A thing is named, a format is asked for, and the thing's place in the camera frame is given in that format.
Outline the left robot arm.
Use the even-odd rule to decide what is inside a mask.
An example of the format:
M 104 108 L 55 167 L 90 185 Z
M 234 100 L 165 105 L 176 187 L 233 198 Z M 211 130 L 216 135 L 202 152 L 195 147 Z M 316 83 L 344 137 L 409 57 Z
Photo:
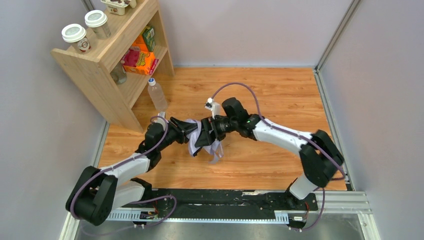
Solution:
M 147 184 L 135 177 L 152 170 L 161 159 L 161 151 L 174 142 L 185 144 L 189 135 L 201 129 L 197 120 L 166 120 L 154 116 L 138 150 L 110 166 L 86 167 L 73 190 L 65 209 L 78 220 L 94 226 L 102 224 L 111 211 L 143 198 Z

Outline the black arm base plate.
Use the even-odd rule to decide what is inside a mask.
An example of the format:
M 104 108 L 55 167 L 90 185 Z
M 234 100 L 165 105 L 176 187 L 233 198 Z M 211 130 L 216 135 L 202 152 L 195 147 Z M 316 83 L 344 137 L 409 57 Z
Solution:
M 317 211 L 318 204 L 314 193 L 304 200 L 287 199 L 285 192 L 254 194 L 252 190 L 229 189 L 177 189 L 159 188 L 151 190 L 148 199 L 172 195 L 172 199 L 156 200 L 140 204 L 141 208 L 154 208 L 164 217 L 171 213 L 172 218 L 185 219 L 227 219 L 261 220 L 275 218 L 275 211 Z

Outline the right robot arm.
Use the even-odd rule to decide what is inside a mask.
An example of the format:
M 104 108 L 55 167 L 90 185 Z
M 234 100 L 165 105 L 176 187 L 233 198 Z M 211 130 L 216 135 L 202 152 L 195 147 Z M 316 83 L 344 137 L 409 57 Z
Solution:
M 296 131 L 278 125 L 258 114 L 248 114 L 234 97 L 222 103 L 225 115 L 213 114 L 202 121 L 194 120 L 197 127 L 188 134 L 188 150 L 193 157 L 204 149 L 213 162 L 223 156 L 221 141 L 227 133 L 238 132 L 254 141 L 271 143 L 299 156 L 303 174 L 288 187 L 289 194 L 303 200 L 317 188 L 324 188 L 337 171 L 342 171 L 345 161 L 330 136 L 323 130 L 315 133 Z

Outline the lavender folding umbrella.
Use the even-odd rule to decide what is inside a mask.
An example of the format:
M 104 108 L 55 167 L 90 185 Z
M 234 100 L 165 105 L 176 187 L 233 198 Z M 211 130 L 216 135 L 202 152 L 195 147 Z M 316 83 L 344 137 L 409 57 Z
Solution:
M 197 127 L 194 131 L 187 135 L 188 138 L 188 152 L 192 157 L 196 157 L 201 150 L 205 150 L 208 154 L 213 156 L 213 159 L 209 162 L 210 164 L 216 164 L 224 157 L 224 150 L 222 146 L 222 142 L 219 140 L 214 140 L 213 143 L 207 143 L 206 146 L 196 147 L 195 143 L 200 139 L 201 134 L 201 122 L 199 120 L 194 119 L 186 119 L 185 122 L 195 124 Z

